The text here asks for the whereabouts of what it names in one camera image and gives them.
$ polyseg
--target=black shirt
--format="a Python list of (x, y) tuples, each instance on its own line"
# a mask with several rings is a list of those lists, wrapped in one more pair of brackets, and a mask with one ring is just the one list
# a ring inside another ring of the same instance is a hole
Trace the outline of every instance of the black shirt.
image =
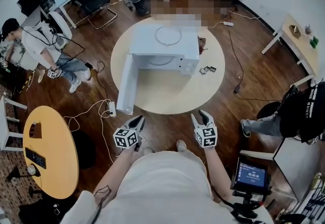
[(278, 110), (282, 136), (299, 134), (302, 142), (319, 136), (325, 129), (324, 111), (325, 82), (293, 95)]

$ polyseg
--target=round yellow table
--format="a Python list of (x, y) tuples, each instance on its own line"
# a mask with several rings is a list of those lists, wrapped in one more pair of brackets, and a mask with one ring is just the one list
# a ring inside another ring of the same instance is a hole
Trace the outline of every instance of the round yellow table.
[[(41, 139), (29, 137), (34, 122), (41, 124)], [(46, 169), (26, 157), (26, 147), (45, 157)], [(33, 179), (46, 194), (56, 199), (72, 195), (79, 179), (78, 155), (68, 125), (56, 110), (40, 106), (31, 112), (24, 127), (23, 149), (27, 166), (34, 164), (40, 171), (41, 176)]]
[[(147, 18), (131, 26), (118, 39), (111, 57), (112, 78), (118, 89), (134, 28), (146, 23), (170, 24), (166, 20)], [(224, 55), (218, 40), (206, 27), (201, 27), (198, 35), (207, 41), (194, 75), (181, 75), (179, 71), (140, 70), (135, 100), (137, 107), (157, 114), (180, 114), (198, 108), (212, 98), (223, 80)], [(217, 70), (201, 75), (200, 68), (206, 66)]]

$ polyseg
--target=white stool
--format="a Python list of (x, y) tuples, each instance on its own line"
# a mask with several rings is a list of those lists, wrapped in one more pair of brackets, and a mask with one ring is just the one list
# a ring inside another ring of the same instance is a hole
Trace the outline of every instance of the white stool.
[(19, 122), (17, 118), (12, 118), (8, 117), (6, 113), (6, 103), (11, 104), (13, 106), (27, 109), (27, 106), (22, 105), (20, 103), (14, 102), (8, 98), (5, 98), (2, 96), (0, 100), (0, 150), (2, 151), (14, 151), (14, 152), (22, 152), (22, 148), (17, 148), (17, 147), (6, 147), (7, 141), (9, 137), (19, 137), (22, 138), (22, 134), (20, 133), (13, 133), (10, 132), (8, 129), (8, 122), (13, 121), (13, 122)]

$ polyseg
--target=display screen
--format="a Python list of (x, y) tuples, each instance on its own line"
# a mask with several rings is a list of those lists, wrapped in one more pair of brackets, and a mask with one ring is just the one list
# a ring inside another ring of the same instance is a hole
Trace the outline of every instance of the display screen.
[(265, 185), (264, 169), (240, 163), (237, 175), (237, 182), (264, 187)]

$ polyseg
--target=white shirt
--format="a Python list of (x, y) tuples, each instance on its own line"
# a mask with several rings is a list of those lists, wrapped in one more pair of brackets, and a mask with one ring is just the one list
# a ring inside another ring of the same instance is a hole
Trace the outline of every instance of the white shirt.
[[(97, 205), (83, 191), (61, 224), (91, 223)], [(273, 224), (264, 207), (259, 219)], [(202, 166), (177, 152), (149, 154), (137, 160), (123, 179), (117, 195), (99, 214), (96, 224), (232, 224), (234, 217), (212, 200)]]
[(24, 45), (26, 51), (39, 62), (41, 65), (49, 69), (50, 64), (41, 55), (41, 52), (46, 48), (51, 54), (54, 62), (57, 62), (61, 53), (55, 49), (55, 47), (46, 45), (45, 43), (52, 44), (44, 35), (39, 31), (35, 30), (33, 27), (26, 26), (22, 32), (22, 44)]

